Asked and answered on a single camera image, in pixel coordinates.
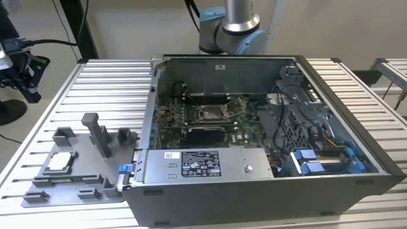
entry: aluminum extrusion table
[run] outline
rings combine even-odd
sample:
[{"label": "aluminum extrusion table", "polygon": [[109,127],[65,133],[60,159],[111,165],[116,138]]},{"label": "aluminum extrusion table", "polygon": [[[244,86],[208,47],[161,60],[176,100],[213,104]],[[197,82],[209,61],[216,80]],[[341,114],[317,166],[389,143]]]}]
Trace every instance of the aluminum extrusion table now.
[{"label": "aluminum extrusion table", "polygon": [[377,58],[371,66],[407,92],[407,59]]},{"label": "aluminum extrusion table", "polygon": [[[308,59],[349,111],[407,173],[407,123],[349,69],[331,59]],[[125,202],[23,208],[31,186],[52,148],[59,126],[85,133],[84,112],[97,112],[109,131],[128,127],[140,133],[151,80],[149,60],[89,60],[77,64],[43,116],[0,174],[1,228],[133,228],[136,219]],[[407,228],[407,180],[384,195],[360,200],[340,216],[284,219],[188,228]]]}]

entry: warning label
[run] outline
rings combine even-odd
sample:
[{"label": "warning label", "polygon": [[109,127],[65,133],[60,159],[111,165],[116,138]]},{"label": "warning label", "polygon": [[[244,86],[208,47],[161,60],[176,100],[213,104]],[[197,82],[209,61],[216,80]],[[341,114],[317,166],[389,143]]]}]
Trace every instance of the warning label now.
[{"label": "warning label", "polygon": [[217,151],[196,151],[181,153],[183,177],[219,177],[220,160]]}]

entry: beige wall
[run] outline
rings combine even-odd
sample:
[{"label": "beige wall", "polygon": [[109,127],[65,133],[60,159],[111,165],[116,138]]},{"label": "beige wall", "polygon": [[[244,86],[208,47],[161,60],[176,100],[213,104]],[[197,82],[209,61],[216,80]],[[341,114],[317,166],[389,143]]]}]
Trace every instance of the beige wall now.
[{"label": "beige wall", "polygon": [[[183,0],[91,1],[89,24],[103,58],[149,58],[155,53],[197,53],[199,34]],[[268,30],[275,0],[256,0]],[[223,0],[196,0],[200,10]]]},{"label": "beige wall", "polygon": [[[11,16],[20,35],[65,40],[52,1],[20,1],[23,10]],[[268,30],[275,0],[255,1],[261,28]],[[221,6],[223,0],[196,3],[204,9]],[[367,68],[376,57],[406,57],[406,9],[407,0],[288,0],[268,51],[308,58],[339,57],[351,68]],[[197,52],[199,35],[183,0],[91,0],[88,21],[100,58]],[[51,99],[75,66],[75,58],[64,45],[37,45],[32,51],[52,60],[40,84],[43,97]],[[0,99],[7,98],[21,95],[0,89]]]},{"label": "beige wall", "polygon": [[407,0],[288,0],[273,53],[339,57],[368,68],[407,56]]}]

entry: motherboard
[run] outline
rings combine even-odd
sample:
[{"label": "motherboard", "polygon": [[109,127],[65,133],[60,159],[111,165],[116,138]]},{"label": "motherboard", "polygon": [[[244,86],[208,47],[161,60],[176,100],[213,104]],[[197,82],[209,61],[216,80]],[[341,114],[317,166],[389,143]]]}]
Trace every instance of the motherboard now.
[{"label": "motherboard", "polygon": [[269,148],[247,95],[164,98],[159,106],[161,149],[244,146]]}]

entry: blue drive bracket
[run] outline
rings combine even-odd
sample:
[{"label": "blue drive bracket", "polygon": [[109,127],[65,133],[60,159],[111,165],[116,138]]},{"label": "blue drive bracket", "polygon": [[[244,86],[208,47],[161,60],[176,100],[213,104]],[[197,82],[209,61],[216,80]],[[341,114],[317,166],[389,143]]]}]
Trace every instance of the blue drive bracket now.
[{"label": "blue drive bracket", "polygon": [[295,158],[299,161],[311,161],[316,160],[316,153],[311,149],[297,149],[293,152]]},{"label": "blue drive bracket", "polygon": [[348,156],[349,159],[349,163],[347,166],[347,169],[344,170],[345,173],[351,173],[351,174],[359,174],[359,173],[365,173],[367,169],[361,163],[361,161],[359,161],[355,152],[352,151],[351,148],[345,149],[345,155]]},{"label": "blue drive bracket", "polygon": [[133,166],[132,165],[120,165],[119,166],[119,174],[131,174]]},{"label": "blue drive bracket", "polygon": [[319,175],[325,172],[325,169],[320,162],[308,162],[300,166],[300,170],[304,176]]}]

